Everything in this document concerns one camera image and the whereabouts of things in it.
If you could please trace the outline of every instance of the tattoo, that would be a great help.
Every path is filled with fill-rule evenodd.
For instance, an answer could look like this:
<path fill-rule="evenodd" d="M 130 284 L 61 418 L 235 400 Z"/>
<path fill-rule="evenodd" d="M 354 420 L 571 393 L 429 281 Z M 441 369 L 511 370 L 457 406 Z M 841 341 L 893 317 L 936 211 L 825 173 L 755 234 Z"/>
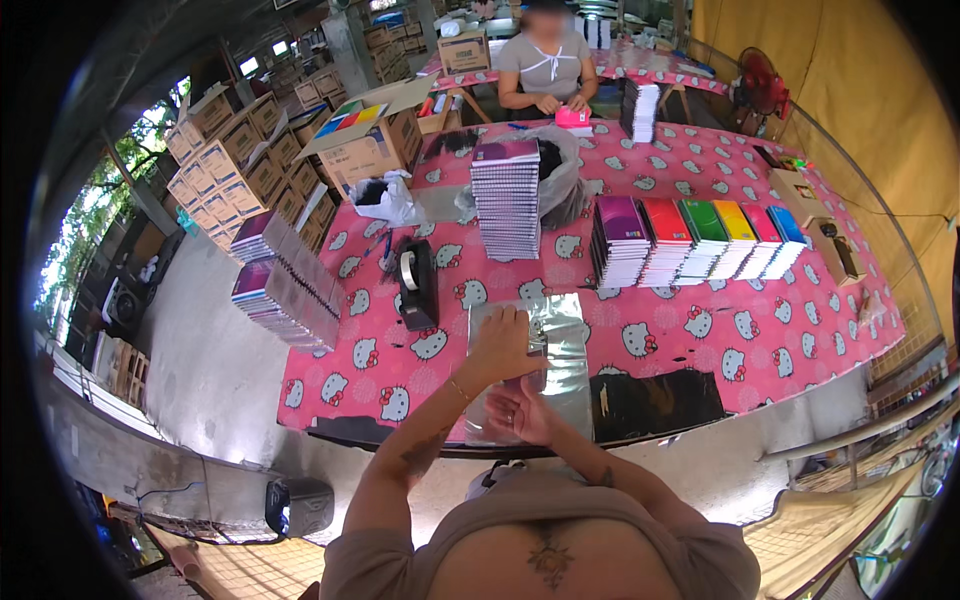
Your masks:
<path fill-rule="evenodd" d="M 549 524 L 537 526 L 537 529 L 540 532 L 541 546 L 530 551 L 527 564 L 543 577 L 543 582 L 551 591 L 557 591 L 557 586 L 573 562 L 573 557 L 567 552 L 569 548 L 558 547 L 553 542 Z"/>
<path fill-rule="evenodd" d="M 426 440 L 413 444 L 409 450 L 400 454 L 400 458 L 407 464 L 407 472 L 410 475 L 420 478 L 430 470 L 430 465 L 433 465 L 434 459 L 440 454 L 440 447 L 444 445 L 444 440 L 451 429 L 453 425 L 441 429 L 436 435 Z"/>
<path fill-rule="evenodd" d="M 604 469 L 603 474 L 600 475 L 600 481 L 598 481 L 596 485 L 603 486 L 604 488 L 613 487 L 613 467 Z"/>

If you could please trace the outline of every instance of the table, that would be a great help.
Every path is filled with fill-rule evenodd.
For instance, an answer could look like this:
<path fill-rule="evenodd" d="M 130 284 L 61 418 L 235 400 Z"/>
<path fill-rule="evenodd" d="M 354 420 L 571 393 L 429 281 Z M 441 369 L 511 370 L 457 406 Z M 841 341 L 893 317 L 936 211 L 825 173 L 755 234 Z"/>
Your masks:
<path fill-rule="evenodd" d="M 506 40 L 499 39 L 490 42 L 491 63 L 499 55 L 500 49 Z M 640 48 L 626 39 L 617 41 L 610 50 L 590 50 L 593 55 L 593 62 L 596 65 L 597 76 L 608 79 L 619 79 L 629 77 L 638 84 L 666 84 L 669 87 L 664 91 L 660 98 L 660 108 L 666 105 L 666 99 L 670 94 L 677 92 L 681 94 L 684 103 L 684 112 L 686 121 L 690 123 L 693 119 L 690 117 L 689 108 L 686 105 L 686 89 L 695 87 L 708 92 L 724 95 L 730 88 L 729 85 L 718 82 L 712 77 L 705 77 L 700 73 L 700 69 L 694 66 L 692 60 L 682 59 L 676 55 Z M 421 77 L 436 73 L 443 69 L 440 63 L 440 54 L 434 52 L 427 60 L 423 68 L 417 72 Z M 496 84 L 500 77 L 496 70 L 479 71 L 477 73 L 465 73 L 453 77 L 438 77 L 434 82 L 433 88 L 437 90 L 446 90 L 451 94 L 460 94 L 468 104 L 477 112 L 484 123 L 490 123 L 491 120 L 487 114 L 477 106 L 473 96 L 467 94 L 465 87 L 472 87 L 480 84 Z"/>
<path fill-rule="evenodd" d="M 782 205 L 766 179 L 765 163 L 752 147 L 764 144 L 771 152 L 784 150 L 770 142 L 658 124 L 657 140 L 662 141 L 631 144 L 613 121 L 595 121 L 594 130 L 595 137 L 581 139 L 581 174 L 605 194 Z M 491 139 L 508 128 L 498 123 L 479 131 Z M 419 165 L 413 187 L 466 184 L 468 162 L 468 156 L 442 154 Z M 580 286 L 593 282 L 587 250 L 590 211 L 561 230 L 545 233 L 541 260 L 508 264 L 486 258 L 479 227 L 471 219 L 395 232 L 395 239 L 411 233 L 425 236 L 434 252 L 444 257 L 438 270 L 440 327 L 422 333 L 409 332 L 398 321 L 397 287 L 380 283 L 377 254 L 362 258 L 384 224 L 342 205 L 320 254 L 332 273 L 345 276 L 341 282 L 349 294 L 337 350 L 321 358 L 290 352 L 284 382 L 278 387 L 294 387 L 290 382 L 299 380 L 304 392 L 302 401 L 298 396 L 288 404 L 279 390 L 277 420 L 300 429 L 320 420 L 329 425 L 338 417 L 368 416 L 371 425 L 389 431 L 396 421 L 382 416 L 395 419 L 416 408 L 466 355 L 466 309 L 473 299 L 497 301 L 524 294 L 580 294 L 590 328 L 591 376 L 628 372 L 644 377 L 687 367 L 714 372 L 723 406 L 732 414 L 782 401 L 840 376 L 886 351 L 904 330 L 859 226 L 823 178 L 816 171 L 808 175 L 869 271 L 857 284 L 838 289 L 820 255 L 804 250 L 781 280 L 586 290 Z M 856 308 L 867 295 L 880 300 L 888 312 L 877 326 L 858 330 Z M 638 331 L 640 337 L 653 336 L 657 349 L 644 354 L 624 342 L 628 332 Z M 398 398 L 405 400 L 406 408 L 387 412 L 386 404 L 394 406 Z M 369 435 L 369 430 L 362 435 Z M 463 438 L 459 422 L 448 441 Z"/>

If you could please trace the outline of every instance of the blue notebook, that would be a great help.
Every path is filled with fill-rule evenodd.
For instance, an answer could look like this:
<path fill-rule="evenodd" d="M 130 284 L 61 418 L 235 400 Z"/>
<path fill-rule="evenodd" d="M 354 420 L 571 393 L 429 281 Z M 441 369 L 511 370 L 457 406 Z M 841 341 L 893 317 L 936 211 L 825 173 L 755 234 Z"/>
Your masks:
<path fill-rule="evenodd" d="M 767 206 L 767 214 L 770 215 L 770 219 L 780 230 L 780 235 L 784 240 L 806 244 L 804 233 L 800 231 L 800 226 L 797 225 L 797 221 L 789 210 L 779 206 Z"/>

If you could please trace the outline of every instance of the person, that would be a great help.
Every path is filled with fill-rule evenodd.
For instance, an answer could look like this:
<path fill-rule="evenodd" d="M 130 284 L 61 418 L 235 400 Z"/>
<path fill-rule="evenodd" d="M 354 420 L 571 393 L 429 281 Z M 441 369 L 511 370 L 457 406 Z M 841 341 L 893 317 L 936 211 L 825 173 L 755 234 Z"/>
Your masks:
<path fill-rule="evenodd" d="M 496 14 L 496 3 L 493 0 L 477 0 L 470 5 L 470 10 L 482 20 L 490 20 Z"/>
<path fill-rule="evenodd" d="M 541 119 L 563 104 L 583 110 L 597 93 L 587 40 L 569 29 L 569 18 L 562 0 L 529 0 L 520 33 L 500 50 L 498 96 L 500 106 L 514 111 L 512 118 Z"/>
<path fill-rule="evenodd" d="M 321 597 L 753 599 L 759 566 L 739 527 L 710 523 L 656 475 L 594 445 L 527 378 L 488 394 L 488 421 L 550 448 L 582 479 L 495 468 L 414 551 L 407 494 L 467 405 L 548 367 L 527 356 L 529 316 L 484 319 L 470 355 L 379 447 L 325 553 Z"/>

